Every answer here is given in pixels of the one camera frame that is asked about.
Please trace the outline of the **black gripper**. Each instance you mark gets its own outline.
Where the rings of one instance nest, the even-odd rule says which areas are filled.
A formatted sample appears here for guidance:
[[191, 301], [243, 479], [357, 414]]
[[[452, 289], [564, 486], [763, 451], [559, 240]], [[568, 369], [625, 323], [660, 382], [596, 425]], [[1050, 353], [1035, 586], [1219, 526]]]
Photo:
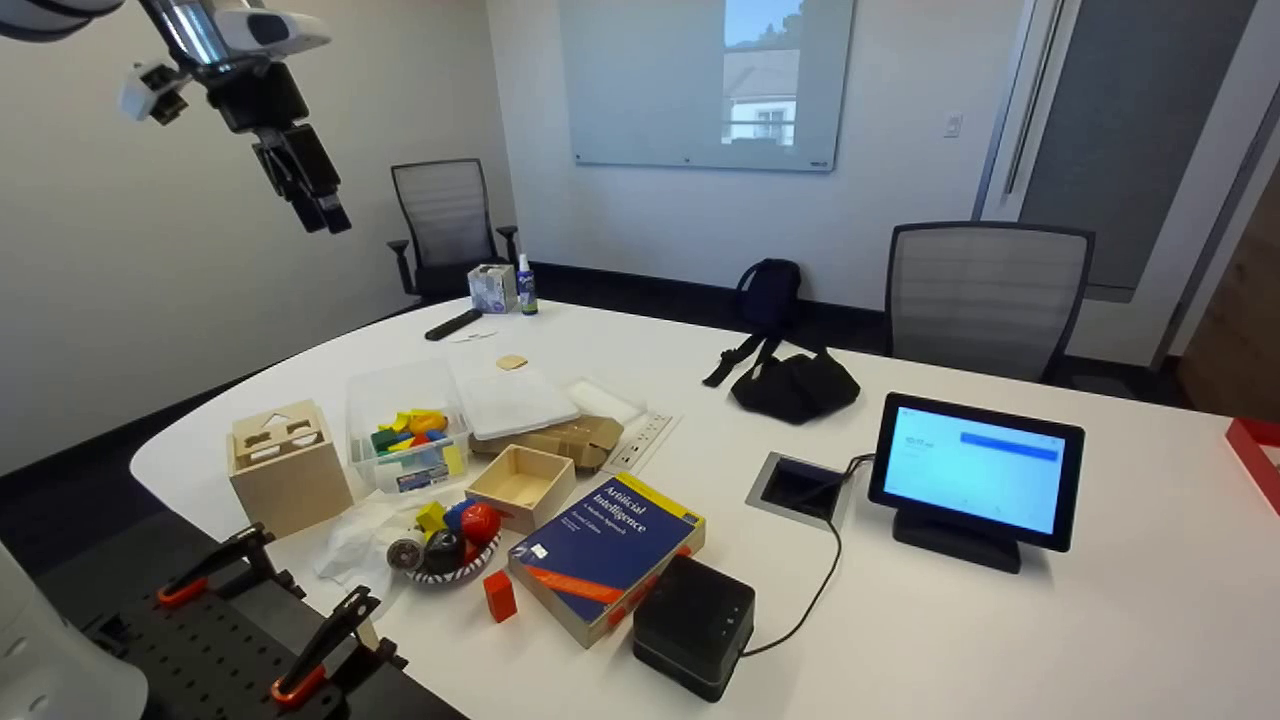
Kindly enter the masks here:
[[209, 92], [234, 134], [256, 136], [256, 162], [271, 187], [294, 201], [303, 231], [349, 231], [337, 167], [309, 124], [309, 104], [286, 64], [243, 68]]

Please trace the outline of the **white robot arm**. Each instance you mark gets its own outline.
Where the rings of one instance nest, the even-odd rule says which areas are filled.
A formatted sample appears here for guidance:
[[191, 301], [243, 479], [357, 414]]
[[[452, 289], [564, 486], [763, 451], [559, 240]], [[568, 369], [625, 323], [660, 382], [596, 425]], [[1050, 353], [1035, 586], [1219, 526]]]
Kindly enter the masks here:
[[123, 116], [172, 124], [202, 85], [234, 134], [252, 134], [252, 152], [271, 187], [309, 231], [349, 231], [342, 171], [309, 124], [309, 104], [290, 57], [328, 44], [315, 16], [265, 0], [137, 0], [169, 57], [137, 64], [123, 82]]

